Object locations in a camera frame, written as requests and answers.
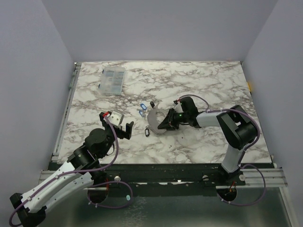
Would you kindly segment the black tag key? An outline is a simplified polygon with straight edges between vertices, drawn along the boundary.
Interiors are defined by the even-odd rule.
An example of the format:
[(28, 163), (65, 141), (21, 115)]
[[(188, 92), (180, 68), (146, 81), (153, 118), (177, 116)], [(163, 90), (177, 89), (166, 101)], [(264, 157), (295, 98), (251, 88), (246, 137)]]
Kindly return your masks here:
[(150, 136), (150, 129), (149, 128), (145, 128), (144, 133), (145, 133), (146, 137), (149, 137)]

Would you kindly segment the metal key ring plate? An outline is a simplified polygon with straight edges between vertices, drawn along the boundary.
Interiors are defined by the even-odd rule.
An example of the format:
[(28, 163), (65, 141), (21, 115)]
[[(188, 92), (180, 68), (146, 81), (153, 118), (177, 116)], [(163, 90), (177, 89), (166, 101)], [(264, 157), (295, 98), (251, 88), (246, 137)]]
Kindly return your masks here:
[(157, 114), (161, 114), (164, 117), (166, 117), (168, 111), (162, 108), (158, 107), (158, 104), (156, 105), (153, 101), (150, 102), (151, 110), (149, 111), (147, 115), (147, 121), (149, 129), (155, 133), (156, 135), (164, 134), (167, 130), (166, 129), (158, 129), (158, 126), (161, 122), (157, 119)]

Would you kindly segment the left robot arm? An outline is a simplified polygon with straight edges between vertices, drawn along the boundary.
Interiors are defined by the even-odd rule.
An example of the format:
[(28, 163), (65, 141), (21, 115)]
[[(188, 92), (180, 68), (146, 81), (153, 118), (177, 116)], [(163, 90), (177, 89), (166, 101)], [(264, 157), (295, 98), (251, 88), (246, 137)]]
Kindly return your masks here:
[(47, 211), (72, 192), (98, 186), (104, 186), (105, 192), (109, 192), (110, 184), (115, 181), (109, 181), (105, 170), (115, 159), (104, 166), (100, 165), (99, 159), (104, 158), (111, 148), (119, 152), (118, 140), (131, 138), (134, 122), (127, 123), (123, 130), (121, 122), (124, 115), (113, 111), (100, 113), (99, 117), (103, 127), (93, 129), (83, 144), (52, 175), (28, 192), (11, 195), (14, 207), (9, 218), (11, 227), (14, 226), (15, 215), (20, 220), (19, 227), (38, 226), (44, 221)]

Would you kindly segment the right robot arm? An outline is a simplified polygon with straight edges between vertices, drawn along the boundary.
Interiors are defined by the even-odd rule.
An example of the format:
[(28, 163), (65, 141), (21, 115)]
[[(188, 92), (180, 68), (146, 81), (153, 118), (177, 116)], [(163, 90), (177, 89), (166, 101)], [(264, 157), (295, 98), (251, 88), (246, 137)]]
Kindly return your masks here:
[(183, 96), (174, 103), (175, 107), (169, 109), (164, 120), (157, 124), (157, 129), (177, 130), (182, 124), (194, 128), (220, 127), (228, 148), (221, 163), (223, 170), (218, 172), (217, 179), (223, 185), (230, 184), (235, 178), (234, 173), (240, 169), (246, 150), (260, 138), (256, 121), (240, 105), (222, 110), (207, 108), (200, 112), (190, 96)]

